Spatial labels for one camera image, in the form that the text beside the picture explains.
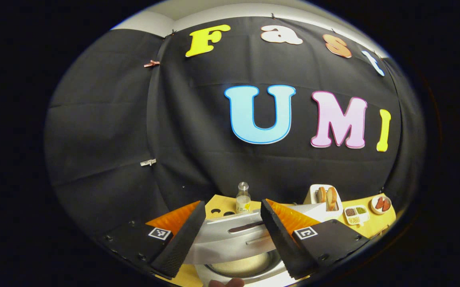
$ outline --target yellow letter f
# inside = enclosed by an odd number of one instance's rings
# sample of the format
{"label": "yellow letter f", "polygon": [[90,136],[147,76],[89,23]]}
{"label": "yellow letter f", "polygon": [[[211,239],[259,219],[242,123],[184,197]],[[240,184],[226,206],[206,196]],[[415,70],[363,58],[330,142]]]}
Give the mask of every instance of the yellow letter f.
{"label": "yellow letter f", "polygon": [[193,33],[189,34],[189,36],[193,37],[193,40],[191,42],[191,49],[186,52],[186,57],[212,51],[214,49],[214,46],[209,45],[208,40],[210,40],[212,43],[219,42],[219,40],[221,40],[221,31],[230,31],[230,26],[219,25],[215,27],[194,31]]}

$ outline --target glass bottle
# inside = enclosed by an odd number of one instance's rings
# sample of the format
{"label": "glass bottle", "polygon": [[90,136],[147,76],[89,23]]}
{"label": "glass bottle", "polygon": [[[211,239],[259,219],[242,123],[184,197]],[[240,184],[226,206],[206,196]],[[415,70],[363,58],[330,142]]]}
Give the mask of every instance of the glass bottle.
{"label": "glass bottle", "polygon": [[248,192],[249,186],[246,182],[241,182],[237,187],[239,189],[239,193],[236,196],[237,214],[248,212],[252,201],[250,193]]}

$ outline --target light blue letter u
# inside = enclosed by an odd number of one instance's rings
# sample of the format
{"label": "light blue letter u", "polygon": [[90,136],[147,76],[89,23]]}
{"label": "light blue letter u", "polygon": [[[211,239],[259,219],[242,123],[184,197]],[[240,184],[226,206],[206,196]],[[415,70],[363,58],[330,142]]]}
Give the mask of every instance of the light blue letter u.
{"label": "light blue letter u", "polygon": [[255,125],[253,99],[259,94],[257,87],[237,86],[226,89],[225,96],[230,99],[230,121],[235,135],[250,144],[266,145],[277,142],[290,131],[292,112],[290,97],[295,89],[286,85],[273,85],[267,92],[274,97],[276,122],[268,129]]}

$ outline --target foam letter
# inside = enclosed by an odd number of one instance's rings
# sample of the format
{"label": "foam letter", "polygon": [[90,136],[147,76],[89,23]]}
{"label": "foam letter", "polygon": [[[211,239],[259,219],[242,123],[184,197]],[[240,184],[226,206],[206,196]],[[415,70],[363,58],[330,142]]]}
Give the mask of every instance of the foam letter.
{"label": "foam letter", "polygon": [[236,86],[226,89],[225,96],[230,99],[230,121],[234,134],[250,144],[266,145],[277,142],[290,131],[292,121],[290,98],[295,89],[286,85],[273,85],[267,92],[274,97],[276,122],[268,129],[255,125],[253,99],[259,94],[257,87]]}
{"label": "foam letter", "polygon": [[347,44],[340,38],[329,34],[324,34],[322,38],[326,41],[326,47],[331,53],[344,58],[352,57],[352,53],[347,49]]}
{"label": "foam letter", "polygon": [[193,40],[191,42],[191,49],[186,52],[186,57],[212,51],[214,49],[214,46],[209,45],[208,40],[210,40],[212,43],[219,42],[219,40],[221,40],[221,31],[230,31],[230,26],[219,25],[215,27],[194,31],[193,33],[189,34],[189,36],[193,37]]}
{"label": "foam letter", "polygon": [[362,98],[351,98],[347,111],[342,109],[334,95],[326,91],[316,91],[312,98],[319,105],[319,122],[317,135],[311,140],[314,147],[329,147],[329,126],[331,125],[334,141],[339,147],[350,129],[350,136],[345,145],[350,149],[361,149],[365,146],[365,110],[367,103]]}
{"label": "foam letter", "polygon": [[361,53],[363,53],[363,55],[365,55],[368,58],[368,60],[370,61],[372,66],[374,66],[374,69],[377,71],[377,73],[379,73],[379,75],[384,77],[383,70],[381,70],[381,68],[377,66],[377,60],[375,60],[374,57],[372,57],[372,55],[370,55],[370,53],[367,51],[361,51]]}
{"label": "foam letter", "polygon": [[295,34],[294,30],[278,25],[263,26],[261,28],[263,32],[260,37],[267,42],[272,43],[283,43],[299,45],[303,43],[303,40]]}
{"label": "foam letter", "polygon": [[381,118],[383,119],[383,125],[381,127],[381,138],[377,143],[377,151],[385,152],[388,150],[388,135],[389,135],[389,122],[391,120],[391,114],[387,110],[381,109]]}

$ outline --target finger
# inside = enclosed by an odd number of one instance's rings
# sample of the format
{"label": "finger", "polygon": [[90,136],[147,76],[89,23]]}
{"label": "finger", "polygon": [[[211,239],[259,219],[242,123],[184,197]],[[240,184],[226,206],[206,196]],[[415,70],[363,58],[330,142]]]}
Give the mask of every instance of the finger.
{"label": "finger", "polygon": [[244,280],[241,278],[232,278],[227,284],[226,287],[243,287],[244,286]]}
{"label": "finger", "polygon": [[209,283],[208,283],[208,287],[226,287],[225,284],[219,282],[219,281],[216,281],[216,280],[211,280]]}

